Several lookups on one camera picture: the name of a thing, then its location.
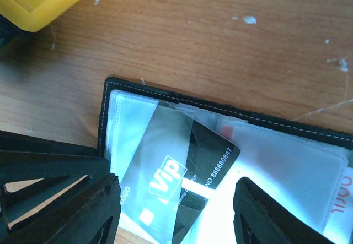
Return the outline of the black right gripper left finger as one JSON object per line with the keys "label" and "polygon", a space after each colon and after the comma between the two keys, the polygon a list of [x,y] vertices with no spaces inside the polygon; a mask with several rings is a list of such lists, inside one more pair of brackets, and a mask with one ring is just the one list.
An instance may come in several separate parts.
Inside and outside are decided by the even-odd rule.
{"label": "black right gripper left finger", "polygon": [[120,185],[112,173],[67,203],[8,235],[8,243],[114,243]]}

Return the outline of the black vip card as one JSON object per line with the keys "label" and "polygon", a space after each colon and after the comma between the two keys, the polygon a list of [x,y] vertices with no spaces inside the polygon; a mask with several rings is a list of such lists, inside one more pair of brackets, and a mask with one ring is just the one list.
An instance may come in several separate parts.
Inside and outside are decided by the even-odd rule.
{"label": "black vip card", "polygon": [[123,213],[158,243],[181,243],[239,146],[158,103],[120,183]]}

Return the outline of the black card holder wallet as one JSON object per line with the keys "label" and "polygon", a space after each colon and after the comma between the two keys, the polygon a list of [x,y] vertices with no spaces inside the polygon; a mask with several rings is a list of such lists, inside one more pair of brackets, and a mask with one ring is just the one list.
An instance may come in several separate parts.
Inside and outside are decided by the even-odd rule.
{"label": "black card holder wallet", "polygon": [[[161,101],[240,148],[181,243],[236,243],[233,198],[242,177],[323,235],[345,171],[352,168],[351,134],[110,77],[104,84],[98,150],[110,161],[110,170],[120,183]],[[123,211],[119,225],[158,243]]]}

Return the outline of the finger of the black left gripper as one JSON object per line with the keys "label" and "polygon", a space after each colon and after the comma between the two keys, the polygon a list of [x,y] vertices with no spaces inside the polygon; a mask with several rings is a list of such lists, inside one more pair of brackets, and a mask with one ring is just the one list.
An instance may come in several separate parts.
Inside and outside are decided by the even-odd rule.
{"label": "finger of the black left gripper", "polygon": [[1,230],[66,187],[64,194],[36,214],[15,223],[20,230],[61,207],[110,173],[106,158],[63,154],[1,152]]}
{"label": "finger of the black left gripper", "polygon": [[97,150],[93,147],[57,142],[6,131],[1,131],[1,151],[78,156],[97,155]]}

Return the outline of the red white card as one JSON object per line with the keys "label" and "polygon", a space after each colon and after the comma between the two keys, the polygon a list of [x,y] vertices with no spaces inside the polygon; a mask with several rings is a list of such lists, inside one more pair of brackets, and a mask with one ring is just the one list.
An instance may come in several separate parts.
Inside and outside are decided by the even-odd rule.
{"label": "red white card", "polygon": [[352,168],[345,171],[323,235],[333,243],[352,243]]}

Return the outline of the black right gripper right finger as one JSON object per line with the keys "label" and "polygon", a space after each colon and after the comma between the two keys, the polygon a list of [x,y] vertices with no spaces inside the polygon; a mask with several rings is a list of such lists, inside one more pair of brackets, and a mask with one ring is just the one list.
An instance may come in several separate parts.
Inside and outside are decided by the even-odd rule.
{"label": "black right gripper right finger", "polygon": [[236,183],[233,209],[236,243],[331,243],[247,177]]}

